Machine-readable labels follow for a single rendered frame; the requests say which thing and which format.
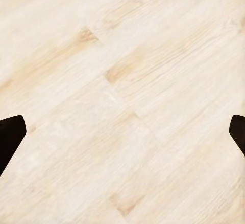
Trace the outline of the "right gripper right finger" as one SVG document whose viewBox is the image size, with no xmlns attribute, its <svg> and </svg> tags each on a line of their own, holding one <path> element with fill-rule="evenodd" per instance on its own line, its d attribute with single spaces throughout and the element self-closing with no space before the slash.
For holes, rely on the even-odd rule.
<svg viewBox="0 0 245 224">
<path fill-rule="evenodd" d="M 229 133 L 245 156 L 245 117 L 233 115 Z"/>
</svg>

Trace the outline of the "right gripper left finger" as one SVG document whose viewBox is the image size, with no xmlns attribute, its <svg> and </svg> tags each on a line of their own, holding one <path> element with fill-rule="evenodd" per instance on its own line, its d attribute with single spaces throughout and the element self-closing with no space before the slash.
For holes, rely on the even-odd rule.
<svg viewBox="0 0 245 224">
<path fill-rule="evenodd" d="M 0 175 L 27 133 L 22 115 L 0 120 Z"/>
</svg>

